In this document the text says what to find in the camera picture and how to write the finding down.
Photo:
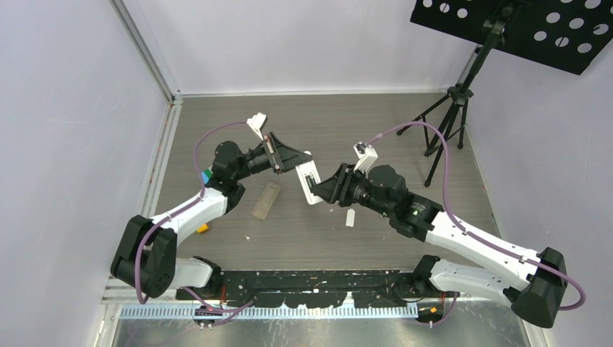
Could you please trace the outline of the white battery cover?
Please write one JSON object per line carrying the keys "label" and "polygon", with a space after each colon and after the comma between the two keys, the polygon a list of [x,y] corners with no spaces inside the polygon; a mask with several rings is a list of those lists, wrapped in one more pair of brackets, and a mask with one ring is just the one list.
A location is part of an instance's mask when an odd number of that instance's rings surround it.
{"label": "white battery cover", "polygon": [[356,215],[356,211],[354,209],[348,209],[347,213],[346,213],[346,223],[345,225],[349,228],[353,228],[354,227],[354,223],[355,223],[355,215]]}

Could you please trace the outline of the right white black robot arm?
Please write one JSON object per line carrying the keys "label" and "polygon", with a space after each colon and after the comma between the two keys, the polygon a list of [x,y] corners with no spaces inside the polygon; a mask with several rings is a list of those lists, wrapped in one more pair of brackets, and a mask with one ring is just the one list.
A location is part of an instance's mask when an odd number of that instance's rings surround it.
{"label": "right white black robot arm", "polygon": [[511,244],[456,217],[440,204],[410,192],[389,165],[369,173],[344,163],[328,179],[306,180],[310,193],[341,207],[358,204],[386,217],[407,238],[448,249],[476,263],[454,265],[425,255],[414,270],[413,289],[421,296],[454,291],[498,302],[542,328],[554,325],[568,282],[565,258],[547,247],[537,252]]}

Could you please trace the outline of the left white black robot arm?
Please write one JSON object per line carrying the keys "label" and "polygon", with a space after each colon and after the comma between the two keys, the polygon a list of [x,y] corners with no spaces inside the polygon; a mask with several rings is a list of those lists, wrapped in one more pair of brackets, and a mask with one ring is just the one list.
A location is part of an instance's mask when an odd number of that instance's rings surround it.
{"label": "left white black robot arm", "polygon": [[178,246],[200,226],[238,205],[245,192],[242,179],[268,169],[284,174],[312,159],[310,153],[284,144],[273,132],[246,152],[235,142],[220,143],[202,191],[165,213],[129,219],[110,274],[137,289],[140,300],[182,287],[193,288],[204,299],[214,299],[222,288],[218,266],[202,257],[179,258]]}

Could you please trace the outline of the white remote control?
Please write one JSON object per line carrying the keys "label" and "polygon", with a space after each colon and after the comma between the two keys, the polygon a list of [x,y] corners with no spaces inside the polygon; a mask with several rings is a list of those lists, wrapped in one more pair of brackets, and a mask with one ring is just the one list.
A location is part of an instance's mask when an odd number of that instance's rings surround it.
{"label": "white remote control", "polygon": [[312,193],[312,187],[319,184],[321,182],[321,178],[314,159],[312,158],[312,154],[309,151],[304,151],[302,154],[309,156],[311,160],[295,167],[295,171],[298,175],[307,203],[309,205],[316,205],[322,202],[322,198]]}

